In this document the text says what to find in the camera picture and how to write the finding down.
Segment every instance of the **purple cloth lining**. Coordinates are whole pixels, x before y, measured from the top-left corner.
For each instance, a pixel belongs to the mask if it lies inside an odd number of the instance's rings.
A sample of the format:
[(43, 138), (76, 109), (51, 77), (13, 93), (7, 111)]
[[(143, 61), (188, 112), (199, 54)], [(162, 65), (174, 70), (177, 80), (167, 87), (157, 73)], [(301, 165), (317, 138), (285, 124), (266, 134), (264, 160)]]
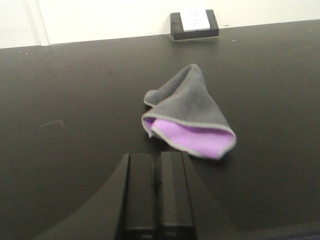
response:
[(144, 122), (149, 131), (155, 132), (172, 147), (198, 157), (219, 159), (235, 141), (231, 132), (219, 128), (183, 126), (153, 117), (146, 117)]

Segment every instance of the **white outlet cover plate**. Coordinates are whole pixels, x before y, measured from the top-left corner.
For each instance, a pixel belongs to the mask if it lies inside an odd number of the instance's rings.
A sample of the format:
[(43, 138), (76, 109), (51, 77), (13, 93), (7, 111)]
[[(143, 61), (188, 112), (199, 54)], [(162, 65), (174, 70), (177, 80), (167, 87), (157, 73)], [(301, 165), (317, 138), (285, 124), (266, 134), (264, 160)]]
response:
[(183, 31), (207, 30), (210, 23), (205, 9), (183, 10), (180, 12)]

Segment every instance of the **dark table surface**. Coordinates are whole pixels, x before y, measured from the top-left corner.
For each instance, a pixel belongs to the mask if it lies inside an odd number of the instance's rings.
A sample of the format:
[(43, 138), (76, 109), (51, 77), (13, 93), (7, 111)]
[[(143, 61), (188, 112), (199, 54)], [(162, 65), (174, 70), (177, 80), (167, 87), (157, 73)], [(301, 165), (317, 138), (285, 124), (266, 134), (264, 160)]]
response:
[(74, 213), (124, 153), (171, 151), (144, 131), (143, 96), (190, 63), (237, 135), (220, 161), (192, 158), (223, 211), (239, 231), (314, 233), (320, 20), (182, 42), (157, 35), (0, 49), (0, 239), (30, 239)]

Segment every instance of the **black plastic base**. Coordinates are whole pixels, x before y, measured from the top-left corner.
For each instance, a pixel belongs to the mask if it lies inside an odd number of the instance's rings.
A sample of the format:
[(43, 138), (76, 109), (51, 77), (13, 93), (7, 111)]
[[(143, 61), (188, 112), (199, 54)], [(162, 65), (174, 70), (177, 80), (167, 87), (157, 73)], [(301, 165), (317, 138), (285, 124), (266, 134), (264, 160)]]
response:
[(179, 12), (170, 14), (171, 36), (174, 40), (198, 39), (219, 36), (219, 27), (213, 10), (206, 10), (210, 29), (184, 31)]

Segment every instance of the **gray microfiber cloth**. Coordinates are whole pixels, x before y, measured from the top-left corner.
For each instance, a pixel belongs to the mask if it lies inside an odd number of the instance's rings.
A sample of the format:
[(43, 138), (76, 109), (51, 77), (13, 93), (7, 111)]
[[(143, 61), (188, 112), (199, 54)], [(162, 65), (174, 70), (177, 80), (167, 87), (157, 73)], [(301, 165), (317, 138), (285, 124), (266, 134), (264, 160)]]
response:
[(236, 144), (236, 135), (209, 95), (196, 64), (184, 67), (159, 89), (148, 91), (143, 100), (152, 107), (141, 118), (150, 138), (160, 138), (199, 158), (217, 160)]

